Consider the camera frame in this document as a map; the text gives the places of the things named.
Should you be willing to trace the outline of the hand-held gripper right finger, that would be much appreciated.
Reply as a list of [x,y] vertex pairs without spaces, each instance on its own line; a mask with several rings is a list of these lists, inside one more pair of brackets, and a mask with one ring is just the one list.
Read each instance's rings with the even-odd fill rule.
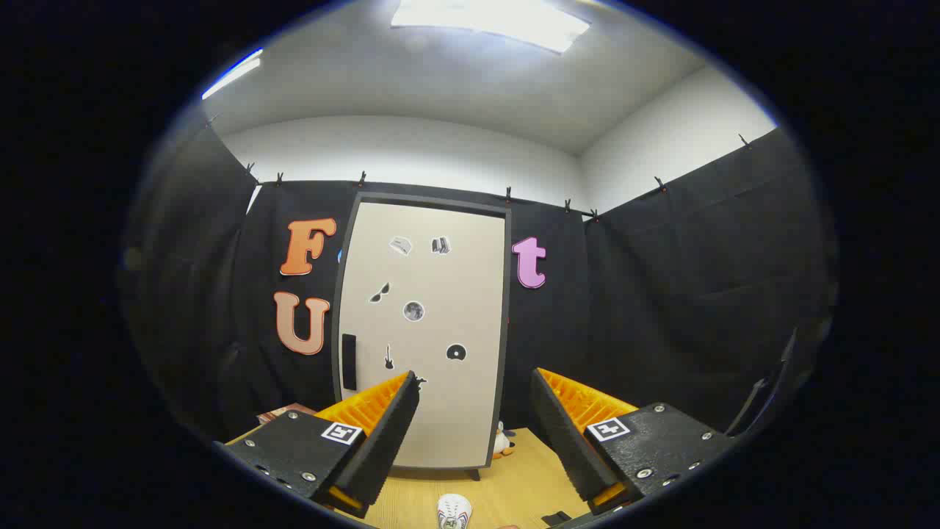
[[634,406],[540,367],[531,374],[530,402],[594,515],[678,488],[736,446],[675,406]]

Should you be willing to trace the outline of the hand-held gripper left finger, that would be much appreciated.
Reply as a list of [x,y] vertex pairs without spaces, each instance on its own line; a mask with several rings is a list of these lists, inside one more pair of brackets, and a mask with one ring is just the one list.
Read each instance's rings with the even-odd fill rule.
[[407,371],[322,411],[284,409],[216,448],[295,497],[364,518],[385,486],[419,398],[419,379]]

